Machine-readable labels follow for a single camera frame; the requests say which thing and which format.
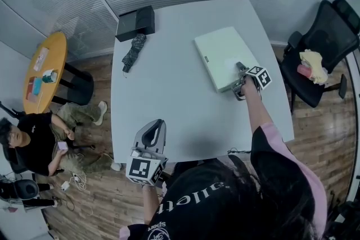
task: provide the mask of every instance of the man sitting on floor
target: man sitting on floor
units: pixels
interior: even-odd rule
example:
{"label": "man sitting on floor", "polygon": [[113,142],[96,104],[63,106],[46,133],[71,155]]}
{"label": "man sitting on floor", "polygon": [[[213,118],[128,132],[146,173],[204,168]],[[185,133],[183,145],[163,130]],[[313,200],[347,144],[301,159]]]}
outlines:
{"label": "man sitting on floor", "polygon": [[57,169],[69,170],[75,174],[100,172],[110,167],[116,171],[121,165],[114,163],[108,154],[100,157],[82,151],[76,154],[73,150],[60,150],[57,142],[66,137],[74,140],[73,128],[78,123],[94,122],[101,125],[107,104],[101,101],[98,106],[80,106],[67,103],[58,113],[28,114],[12,125],[6,118],[0,120],[0,142],[15,148],[26,168],[30,171],[52,176]]}

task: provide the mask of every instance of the black umbrella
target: black umbrella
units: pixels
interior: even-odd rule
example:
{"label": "black umbrella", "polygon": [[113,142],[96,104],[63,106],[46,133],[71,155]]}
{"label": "black umbrella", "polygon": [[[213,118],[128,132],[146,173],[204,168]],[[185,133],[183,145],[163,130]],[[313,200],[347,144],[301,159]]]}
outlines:
{"label": "black umbrella", "polygon": [[124,64],[123,71],[125,73],[128,73],[130,68],[135,63],[139,55],[139,52],[144,46],[145,41],[146,41],[146,35],[144,34],[137,34],[136,37],[131,41],[131,48],[122,60],[122,63]]}

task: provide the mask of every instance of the black box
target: black box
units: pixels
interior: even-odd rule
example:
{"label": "black box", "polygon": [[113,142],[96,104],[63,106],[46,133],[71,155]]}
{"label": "black box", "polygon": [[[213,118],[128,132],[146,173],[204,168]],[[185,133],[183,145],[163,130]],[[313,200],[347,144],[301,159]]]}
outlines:
{"label": "black box", "polygon": [[119,15],[116,38],[120,42],[133,39],[138,33],[155,33],[155,13],[151,5]]}

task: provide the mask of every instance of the phone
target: phone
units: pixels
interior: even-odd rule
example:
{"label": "phone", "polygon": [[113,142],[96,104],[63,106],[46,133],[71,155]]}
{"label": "phone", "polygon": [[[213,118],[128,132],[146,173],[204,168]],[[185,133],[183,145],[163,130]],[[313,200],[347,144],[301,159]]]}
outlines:
{"label": "phone", "polygon": [[57,145],[60,150],[68,150],[68,144],[65,141],[58,142]]}

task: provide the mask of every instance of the round wooden table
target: round wooden table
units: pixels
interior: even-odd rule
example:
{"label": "round wooden table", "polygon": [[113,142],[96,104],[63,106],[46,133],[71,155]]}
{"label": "round wooden table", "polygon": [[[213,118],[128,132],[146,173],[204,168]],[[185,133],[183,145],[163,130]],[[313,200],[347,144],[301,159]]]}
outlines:
{"label": "round wooden table", "polygon": [[[39,71],[35,71],[34,65],[43,47],[48,48],[49,51],[43,62],[43,65],[41,66],[41,69]],[[67,54],[68,49],[66,37],[62,32],[53,33],[39,46],[30,62],[28,73],[25,77],[22,102],[24,104],[26,114],[44,113],[51,102],[56,102],[59,104],[74,102],[80,105],[86,105],[89,103],[94,89],[92,76],[90,73],[81,72],[67,64],[65,62]],[[40,93],[37,96],[37,101],[31,102],[27,100],[26,94],[28,91],[29,79],[31,77],[42,78],[44,71],[49,69],[54,69],[54,71],[57,72],[56,82],[42,82]],[[64,69],[75,75],[71,82],[61,79]],[[59,84],[69,88],[67,91],[67,99],[55,96]]]}

